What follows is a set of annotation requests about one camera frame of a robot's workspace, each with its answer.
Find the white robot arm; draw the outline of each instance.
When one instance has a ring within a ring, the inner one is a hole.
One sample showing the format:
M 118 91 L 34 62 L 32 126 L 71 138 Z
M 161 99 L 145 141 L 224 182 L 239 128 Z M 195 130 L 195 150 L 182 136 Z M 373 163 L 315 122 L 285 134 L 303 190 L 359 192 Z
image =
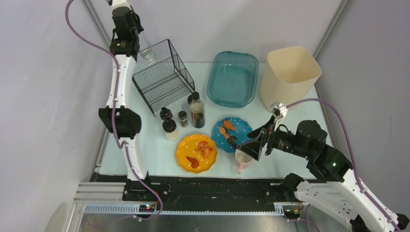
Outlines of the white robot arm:
M 138 15 L 126 0 L 111 0 L 109 4 L 113 7 L 113 20 L 116 26 L 113 33 L 117 35 L 117 38 L 111 41 L 110 51 L 115 55 L 118 64 L 113 61 L 110 96 L 106 107 L 99 109 L 99 116 L 111 133 L 117 133 L 116 139 L 123 150 L 128 167 L 128 179 L 137 181 L 133 169 L 140 179 L 145 179 L 147 169 L 139 146 L 141 118 L 129 109 L 129 95 L 140 48 L 138 34 L 144 29 Z
M 241 144 L 237 150 L 247 153 L 254 159 L 261 158 L 262 147 L 267 144 L 266 155 L 273 148 L 288 152 L 308 160 L 307 168 L 319 180 L 323 180 L 337 189 L 347 203 L 340 202 L 319 191 L 309 182 L 296 174 L 285 177 L 281 186 L 289 201 L 294 199 L 306 202 L 330 215 L 349 230 L 358 232 L 393 232 L 395 225 L 403 230 L 409 219 L 405 215 L 396 214 L 365 186 L 359 188 L 352 169 L 352 163 L 338 150 L 326 144 L 327 133 L 316 121 L 305 120 L 299 123 L 296 134 L 281 125 L 287 114 L 287 108 L 276 102 L 270 108 L 271 119 L 262 127 L 248 134 L 252 138 Z M 391 220 L 376 206 L 378 204 Z

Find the yellow plate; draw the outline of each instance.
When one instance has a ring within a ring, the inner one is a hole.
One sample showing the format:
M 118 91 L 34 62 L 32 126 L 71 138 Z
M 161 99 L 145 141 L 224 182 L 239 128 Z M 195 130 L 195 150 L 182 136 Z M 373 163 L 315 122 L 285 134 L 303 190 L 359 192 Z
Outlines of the yellow plate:
M 198 144 L 202 141 L 208 142 L 208 147 L 213 148 L 208 158 L 204 158 L 198 149 Z M 185 171 L 192 173 L 201 173 L 208 171 L 212 165 L 217 161 L 218 149 L 215 142 L 206 135 L 193 134 L 185 137 L 176 147 L 176 161 Z M 199 162 L 198 168 L 192 168 L 188 157 L 195 158 Z

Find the white wall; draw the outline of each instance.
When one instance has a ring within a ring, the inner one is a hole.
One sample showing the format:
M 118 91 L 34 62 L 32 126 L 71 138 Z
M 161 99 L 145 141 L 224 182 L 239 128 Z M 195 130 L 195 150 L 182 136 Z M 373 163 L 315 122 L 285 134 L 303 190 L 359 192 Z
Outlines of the white wall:
M 347 123 L 359 174 L 410 217 L 410 1 L 352 1 L 318 62 L 320 94 Z M 336 145 L 347 155 L 337 118 Z
M 111 8 L 91 1 L 111 35 Z M 150 42 L 170 39 L 184 62 L 213 62 L 222 51 L 250 53 L 319 44 L 340 0 L 128 0 Z
M 63 223 L 91 166 L 103 124 L 111 60 L 65 24 L 64 1 L 3 1 L 0 8 L 0 231 Z M 103 45 L 79 0 L 73 26 Z

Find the black wire basket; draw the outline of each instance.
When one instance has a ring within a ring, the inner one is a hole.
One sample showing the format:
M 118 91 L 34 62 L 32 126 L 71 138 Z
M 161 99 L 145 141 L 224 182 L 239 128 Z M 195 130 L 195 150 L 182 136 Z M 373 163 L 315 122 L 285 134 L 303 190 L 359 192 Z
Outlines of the black wire basket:
M 168 39 L 140 50 L 132 81 L 153 114 L 195 91 L 190 73 Z

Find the blue plastic tray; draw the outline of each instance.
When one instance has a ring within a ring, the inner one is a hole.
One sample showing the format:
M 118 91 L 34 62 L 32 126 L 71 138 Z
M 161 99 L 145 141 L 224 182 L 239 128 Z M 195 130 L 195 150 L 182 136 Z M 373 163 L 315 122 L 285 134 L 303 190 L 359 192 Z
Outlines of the blue plastic tray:
M 234 135 L 238 140 L 236 141 L 237 145 L 240 145 L 244 142 L 250 140 L 248 137 L 248 133 L 252 132 L 252 127 L 247 123 L 247 121 L 238 118 L 238 117 L 226 117 L 220 121 L 218 121 L 214 128 L 212 128 L 212 140 L 215 141 L 218 148 L 226 151 L 227 153 L 234 153 L 235 148 L 232 147 L 228 141 L 226 141 L 225 137 L 220 133 L 219 127 L 223 126 L 223 122 L 225 120 L 230 120 L 232 125 L 236 127 L 236 130 L 227 130 L 228 134 Z
M 214 60 L 206 93 L 216 104 L 242 108 L 255 97 L 259 63 L 256 57 L 221 52 Z

